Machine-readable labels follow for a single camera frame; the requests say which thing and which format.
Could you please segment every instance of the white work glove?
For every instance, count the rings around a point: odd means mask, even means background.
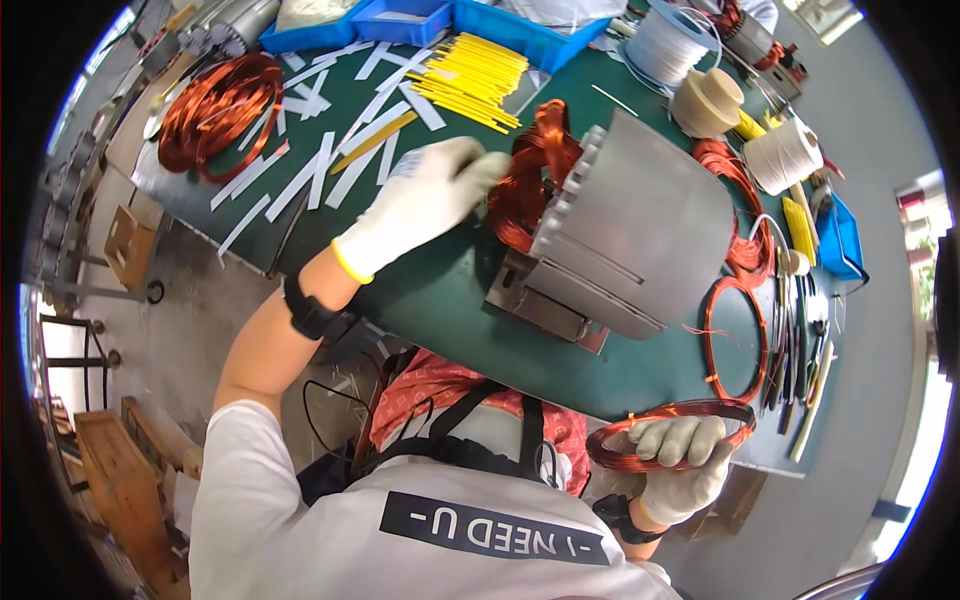
[[[340,264],[369,283],[384,266],[463,221],[509,167],[509,156],[486,152],[472,137],[411,150],[370,208],[331,243]]]
[[[637,456],[656,458],[667,467],[647,473],[647,487],[640,495],[643,512],[654,522],[674,525],[686,521],[720,495],[733,446],[719,444],[727,437],[719,417],[643,421],[631,427],[627,437],[636,442]],[[684,456],[697,468],[671,470]]]

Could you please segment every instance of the black wristband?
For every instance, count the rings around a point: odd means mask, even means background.
[[[666,533],[665,529],[657,533],[637,529],[630,520],[630,500],[623,494],[612,493],[600,498],[593,503],[593,511],[608,527],[619,530],[620,538],[627,543],[650,543],[659,540]]]
[[[320,301],[313,296],[305,296],[300,288],[300,271],[285,277],[281,295],[287,303],[287,308],[293,317],[290,325],[303,336],[319,341],[329,329],[330,325],[341,315],[324,308]]]

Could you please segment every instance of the cart wheel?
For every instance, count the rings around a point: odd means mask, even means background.
[[[150,304],[160,304],[166,292],[166,288],[163,287],[163,282],[159,279],[154,279],[147,284],[147,302]]]

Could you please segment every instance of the blue plastic bin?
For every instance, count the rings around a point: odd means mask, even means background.
[[[817,218],[820,236],[820,262],[824,268],[846,281],[863,278],[863,251],[856,219],[836,194],[833,208]]]
[[[384,12],[422,16],[422,21],[376,18]],[[450,26],[449,0],[373,0],[350,20],[361,41],[391,41],[425,46]]]
[[[531,64],[547,73],[555,73],[567,64],[595,37],[606,31],[609,24],[609,19],[600,19],[572,36],[562,36],[542,25],[486,4],[473,0],[453,2],[453,29],[519,52]]]
[[[276,23],[272,23],[260,36],[263,48],[273,54],[306,50],[308,48],[343,48],[357,38],[356,29],[350,21],[355,14],[364,10],[373,0],[360,0],[347,14],[332,23],[288,29],[274,33]]]

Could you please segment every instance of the spool of white thread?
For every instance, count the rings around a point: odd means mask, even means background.
[[[717,52],[719,61],[719,42],[706,33],[712,25],[701,26],[698,13],[687,14],[660,0],[650,0],[650,9],[636,35],[624,44],[628,66],[673,90],[708,51]]]
[[[743,156],[756,182],[771,196],[824,166],[816,133],[798,117],[744,144]]]

